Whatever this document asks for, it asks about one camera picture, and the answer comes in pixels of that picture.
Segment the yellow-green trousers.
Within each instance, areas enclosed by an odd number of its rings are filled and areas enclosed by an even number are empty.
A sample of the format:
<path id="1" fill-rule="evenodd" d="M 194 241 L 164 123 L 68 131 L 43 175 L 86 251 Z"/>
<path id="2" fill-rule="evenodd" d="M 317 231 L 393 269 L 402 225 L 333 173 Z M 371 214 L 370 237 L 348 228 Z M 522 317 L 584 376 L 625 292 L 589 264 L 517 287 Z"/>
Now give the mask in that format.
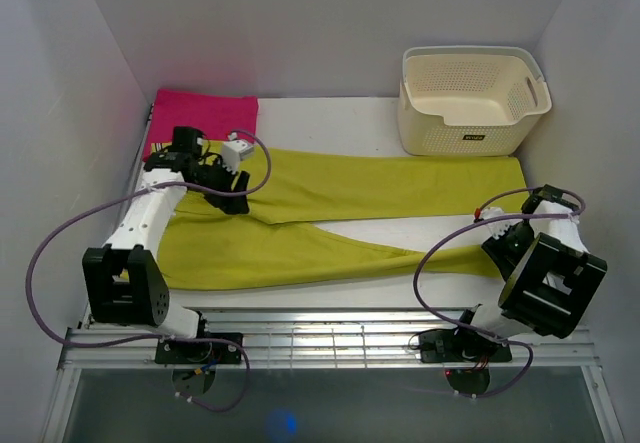
<path id="1" fill-rule="evenodd" d="M 322 229 L 325 221 L 469 215 L 495 195 L 517 212 L 525 179 L 513 157 L 357 157 L 272 149 L 245 165 L 267 184 L 230 216 L 185 195 L 159 245 L 169 287 L 249 290 L 321 281 L 438 273 L 485 277 L 497 269 L 476 245 L 419 252 Z"/>

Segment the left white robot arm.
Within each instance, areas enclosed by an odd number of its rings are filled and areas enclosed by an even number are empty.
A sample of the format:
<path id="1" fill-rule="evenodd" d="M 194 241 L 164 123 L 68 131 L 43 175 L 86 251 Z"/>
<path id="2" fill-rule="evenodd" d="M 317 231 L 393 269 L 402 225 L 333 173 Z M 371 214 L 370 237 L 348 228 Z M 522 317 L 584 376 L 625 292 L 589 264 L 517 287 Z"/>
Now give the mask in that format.
<path id="1" fill-rule="evenodd" d="M 205 147 L 203 131 L 177 127 L 171 143 L 147 157 L 141 195 L 133 199 L 106 243 L 87 249 L 82 258 L 96 322 L 178 337 L 177 349 L 190 362 L 201 362 L 210 355 L 212 339 L 203 332 L 201 314 L 172 302 L 156 257 L 189 183 L 207 188 L 206 201 L 224 213 L 247 213 L 244 192 L 250 175 L 240 165 L 253 150 L 252 143 L 232 136 L 212 152 Z"/>

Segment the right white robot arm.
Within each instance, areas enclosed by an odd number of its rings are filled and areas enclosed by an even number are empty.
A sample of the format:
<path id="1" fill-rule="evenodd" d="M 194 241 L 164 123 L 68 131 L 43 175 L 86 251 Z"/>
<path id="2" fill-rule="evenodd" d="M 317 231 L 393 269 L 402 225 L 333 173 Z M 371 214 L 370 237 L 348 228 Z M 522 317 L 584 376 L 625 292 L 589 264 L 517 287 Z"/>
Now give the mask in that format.
<path id="1" fill-rule="evenodd" d="M 533 220 L 489 225 L 481 248 L 505 285 L 496 304 L 479 304 L 461 316 L 467 325 L 451 336 L 458 357 L 493 355 L 499 339 L 529 330 L 557 338 L 574 331 L 608 270 L 582 243 L 577 210 L 563 190 L 544 185 L 521 206 Z"/>

